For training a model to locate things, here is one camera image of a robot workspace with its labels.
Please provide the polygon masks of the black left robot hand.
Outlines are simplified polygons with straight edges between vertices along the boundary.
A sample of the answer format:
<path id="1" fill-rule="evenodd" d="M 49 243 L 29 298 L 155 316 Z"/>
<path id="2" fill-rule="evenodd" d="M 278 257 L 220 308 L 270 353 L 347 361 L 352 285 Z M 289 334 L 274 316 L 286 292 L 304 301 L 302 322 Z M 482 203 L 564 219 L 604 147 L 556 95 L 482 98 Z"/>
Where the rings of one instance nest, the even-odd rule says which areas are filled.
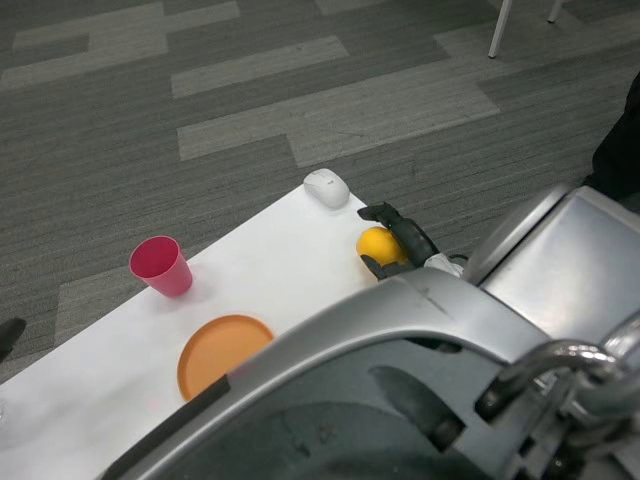
<path id="1" fill-rule="evenodd" d="M 27 322 L 21 318 L 12 318 L 0 324 L 0 362 L 11 354 L 26 325 Z"/>

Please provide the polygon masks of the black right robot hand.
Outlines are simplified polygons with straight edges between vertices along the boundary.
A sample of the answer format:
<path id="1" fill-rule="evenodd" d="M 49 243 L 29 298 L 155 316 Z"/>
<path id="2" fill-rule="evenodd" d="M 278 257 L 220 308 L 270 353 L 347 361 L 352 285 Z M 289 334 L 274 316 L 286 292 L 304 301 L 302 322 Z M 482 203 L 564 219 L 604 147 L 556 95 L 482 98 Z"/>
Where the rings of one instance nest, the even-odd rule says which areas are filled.
<path id="1" fill-rule="evenodd" d="M 380 224 L 363 232 L 356 243 L 358 256 L 378 280 L 421 268 L 439 253 L 414 220 L 386 202 L 360 208 L 357 214 L 362 220 Z"/>

